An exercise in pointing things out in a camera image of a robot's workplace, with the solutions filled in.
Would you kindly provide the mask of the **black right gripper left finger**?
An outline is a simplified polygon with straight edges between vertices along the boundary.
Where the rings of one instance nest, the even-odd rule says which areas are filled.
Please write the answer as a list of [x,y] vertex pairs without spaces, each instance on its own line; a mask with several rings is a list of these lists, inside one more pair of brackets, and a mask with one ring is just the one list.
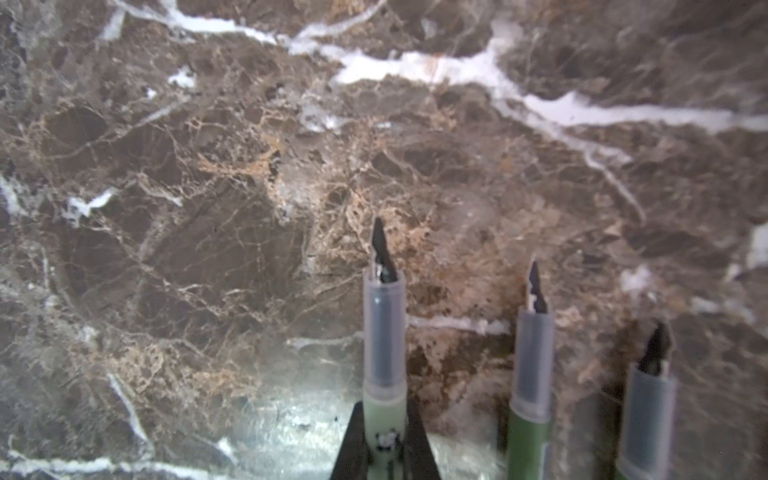
[[365,419],[362,401],[358,401],[353,407],[329,479],[366,479]]

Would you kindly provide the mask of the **dark green pen long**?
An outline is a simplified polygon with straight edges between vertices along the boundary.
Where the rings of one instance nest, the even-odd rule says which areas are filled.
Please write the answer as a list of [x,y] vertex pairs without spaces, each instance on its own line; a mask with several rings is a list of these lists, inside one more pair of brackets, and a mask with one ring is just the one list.
[[549,458],[555,320],[545,298],[538,262],[527,274],[526,300],[518,312],[510,417],[508,479],[543,479]]

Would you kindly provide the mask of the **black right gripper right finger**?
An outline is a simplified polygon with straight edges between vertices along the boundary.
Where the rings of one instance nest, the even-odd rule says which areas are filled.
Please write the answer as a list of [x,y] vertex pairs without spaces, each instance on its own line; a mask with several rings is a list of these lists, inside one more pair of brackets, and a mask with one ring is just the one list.
[[404,475],[410,480],[441,480],[419,407],[411,399],[407,402]]

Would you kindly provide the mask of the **light green pen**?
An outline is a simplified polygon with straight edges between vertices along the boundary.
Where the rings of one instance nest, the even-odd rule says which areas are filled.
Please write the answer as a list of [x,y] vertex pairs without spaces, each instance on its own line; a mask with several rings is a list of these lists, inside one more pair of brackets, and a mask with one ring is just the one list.
[[406,282],[374,219],[370,271],[363,277],[364,435],[368,479],[403,479],[407,427]]

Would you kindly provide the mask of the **dark green pen short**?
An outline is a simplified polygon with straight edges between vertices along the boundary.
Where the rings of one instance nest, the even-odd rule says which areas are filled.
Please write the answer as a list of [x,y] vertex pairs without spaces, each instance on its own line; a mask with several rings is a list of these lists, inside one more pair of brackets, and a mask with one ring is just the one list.
[[678,381],[670,373],[674,337],[659,321],[643,355],[628,368],[616,479],[668,476]]

